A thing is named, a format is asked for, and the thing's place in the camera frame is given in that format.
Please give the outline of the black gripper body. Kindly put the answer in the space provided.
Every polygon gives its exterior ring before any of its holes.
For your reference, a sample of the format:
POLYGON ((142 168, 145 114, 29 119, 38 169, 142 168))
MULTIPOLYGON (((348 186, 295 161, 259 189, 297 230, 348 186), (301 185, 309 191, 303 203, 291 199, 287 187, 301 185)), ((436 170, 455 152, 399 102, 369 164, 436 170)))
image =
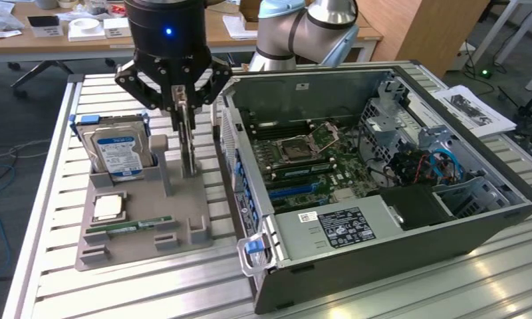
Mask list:
POLYGON ((159 84, 191 85, 211 64, 204 1, 126 1, 134 63, 159 84))

